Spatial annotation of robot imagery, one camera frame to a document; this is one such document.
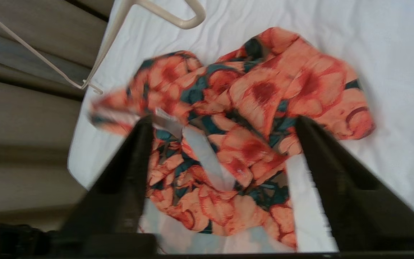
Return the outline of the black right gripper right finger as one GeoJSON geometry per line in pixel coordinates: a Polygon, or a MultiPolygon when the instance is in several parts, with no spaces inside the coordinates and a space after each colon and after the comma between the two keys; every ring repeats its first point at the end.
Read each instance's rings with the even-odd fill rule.
{"type": "Polygon", "coordinates": [[[414,251],[414,210],[314,120],[295,128],[339,250],[414,251]]]}

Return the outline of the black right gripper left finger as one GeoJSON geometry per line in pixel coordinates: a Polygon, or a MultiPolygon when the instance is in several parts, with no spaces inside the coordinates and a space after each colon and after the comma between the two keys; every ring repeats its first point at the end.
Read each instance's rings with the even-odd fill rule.
{"type": "Polygon", "coordinates": [[[54,239],[55,255],[155,255],[153,234],[137,232],[154,140],[140,119],[54,239]]]}

